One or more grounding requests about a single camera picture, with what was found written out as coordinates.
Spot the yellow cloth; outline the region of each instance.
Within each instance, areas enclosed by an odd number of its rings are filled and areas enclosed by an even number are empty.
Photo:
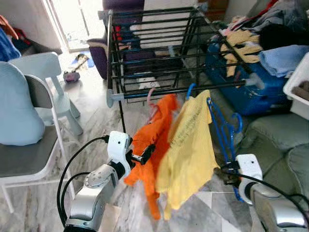
[[[242,44],[244,42],[253,42],[258,43],[259,42],[259,35],[254,35],[253,33],[249,32],[248,30],[237,30],[234,32],[231,32],[227,36],[227,41],[234,47],[237,44]],[[235,51],[239,54],[239,56],[243,59],[246,63],[257,63],[259,62],[259,57],[256,55],[248,55],[251,53],[256,53],[259,51],[262,51],[262,47],[260,45],[246,45],[242,48],[235,48]],[[222,52],[228,51],[229,49],[225,44],[221,46],[220,49]],[[233,54],[227,54],[224,56],[225,59],[227,59],[227,64],[235,64],[237,63],[237,59]],[[234,76],[235,74],[236,66],[229,66],[227,67],[227,77]]]
[[[209,96],[209,90],[205,90],[186,101],[170,128],[170,148],[161,160],[156,180],[156,190],[168,194],[164,219],[170,219],[171,209],[179,209],[210,180],[217,167],[208,127],[211,115],[206,99]]]

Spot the pink hanger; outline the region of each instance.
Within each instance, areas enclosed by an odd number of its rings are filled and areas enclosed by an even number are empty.
[[[154,115],[156,114],[156,112],[159,109],[159,107],[156,104],[153,104],[153,103],[150,102],[150,97],[151,97],[153,91],[155,91],[155,88],[150,89],[148,96],[147,96],[147,103],[150,106],[150,116],[149,116],[147,123],[151,122],[151,119],[154,117]]]

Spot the white chair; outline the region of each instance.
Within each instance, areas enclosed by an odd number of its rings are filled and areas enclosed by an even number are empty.
[[[9,61],[15,65],[24,75],[34,75],[44,82],[46,78],[51,78],[56,88],[57,94],[53,96],[58,117],[65,116],[70,124],[70,128],[75,135],[83,133],[82,127],[76,121],[80,112],[69,99],[58,81],[57,76],[61,74],[58,55],[55,52],[39,53],[31,56],[20,57]],[[40,117],[45,122],[51,122],[53,116],[48,109],[37,109]]]
[[[58,146],[60,146],[63,165],[67,165],[51,92],[47,84],[40,78],[32,75],[25,75],[25,77],[33,106],[51,109],[54,124],[45,127],[43,138],[36,144],[26,146],[0,144],[0,186],[11,213],[14,212],[14,208],[7,188],[59,182],[59,179],[38,181],[47,177],[54,167]],[[68,170],[65,180],[67,181],[70,177],[71,174]],[[70,184],[70,193],[74,199],[73,184]]]

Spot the yellow shirt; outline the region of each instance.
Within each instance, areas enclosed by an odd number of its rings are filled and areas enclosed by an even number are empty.
[[[169,131],[170,148],[160,162],[156,181],[156,190],[168,194],[165,219],[170,219],[171,209],[179,209],[210,180],[217,167],[208,127],[209,96],[209,90],[205,90],[186,101]]]

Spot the marble floor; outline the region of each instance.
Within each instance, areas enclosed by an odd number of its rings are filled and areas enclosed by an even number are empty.
[[[72,61],[72,55],[61,56],[63,70]],[[66,85],[61,81],[71,100],[81,111],[78,119],[84,133],[74,137],[64,130],[63,139],[67,156],[72,156],[78,148],[92,138],[120,130],[121,119],[118,104],[111,109],[105,102],[106,83],[96,68],[81,72],[81,79]],[[127,133],[133,135],[146,122],[148,109],[142,103],[124,104]],[[107,145],[103,142],[91,144],[72,163],[73,174],[92,171],[107,160]],[[56,159],[56,165],[48,178],[60,175],[63,166]],[[77,190],[82,179],[74,182]],[[15,212],[9,213],[6,202],[0,192],[0,231],[1,232],[60,232],[63,231],[57,207],[57,184],[9,188]],[[66,212],[69,212],[71,198],[65,198]],[[255,212],[247,204],[236,200],[230,186],[224,186],[214,175],[199,192],[193,195],[183,206],[172,213],[169,221],[153,220],[141,183],[128,187],[122,181],[112,197],[112,204],[105,211],[101,231],[109,232],[261,232]],[[161,194],[158,200],[163,212],[166,196]]]

